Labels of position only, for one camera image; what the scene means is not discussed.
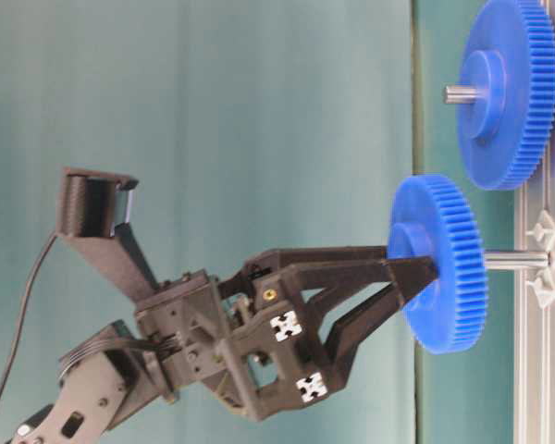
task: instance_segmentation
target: gear teeth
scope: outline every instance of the gear teeth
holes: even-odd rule
[[[456,185],[440,175],[419,176],[419,179],[436,203],[455,264],[454,326],[450,346],[444,352],[461,352],[475,345],[487,316],[487,272],[482,242],[469,204]]]
[[[555,30],[537,0],[515,0],[528,34],[530,96],[519,148],[498,190],[514,190],[535,172],[555,119]]]

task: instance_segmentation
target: robotic arm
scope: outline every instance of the robotic arm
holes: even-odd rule
[[[58,400],[18,427],[14,444],[91,444],[162,396],[201,382],[254,421],[302,409],[344,389],[359,345],[438,277],[430,257],[387,259],[386,247],[280,249],[233,277],[204,270],[158,283],[131,231],[138,180],[64,170],[57,235],[136,307],[141,339],[122,321],[61,358]],[[375,282],[388,285],[332,326],[325,315]],[[302,293],[314,290],[305,301]],[[277,378],[257,382],[253,359]]]

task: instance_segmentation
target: mounting hole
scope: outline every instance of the mounting hole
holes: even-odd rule
[[[74,412],[62,427],[62,435],[68,439],[74,438],[74,435],[76,435],[76,432],[78,432],[83,422],[84,416],[79,412]]]

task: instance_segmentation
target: screw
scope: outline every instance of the screw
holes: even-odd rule
[[[263,292],[263,299],[266,301],[273,301],[278,296],[278,292],[274,289],[265,290]]]
[[[21,425],[17,430],[18,435],[21,437],[29,435],[30,432],[31,432],[31,428],[27,424]]]

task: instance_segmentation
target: green backdrop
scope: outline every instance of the green backdrop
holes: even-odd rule
[[[471,23],[484,0],[413,0],[414,146],[418,172],[443,173],[464,191],[490,250],[513,248],[513,193],[475,188],[463,171],[455,108],[442,88],[458,79]],[[417,353],[418,442],[512,442],[513,274],[489,274],[481,339],[469,351]]]
[[[142,180],[133,226],[160,278],[226,277],[275,246],[379,244],[412,171],[410,13],[385,0],[0,0],[0,371],[63,165]],[[56,359],[129,302],[57,244],[0,409],[0,442],[57,394]],[[412,443],[401,317],[349,389],[251,424],[201,387],[102,442]]]

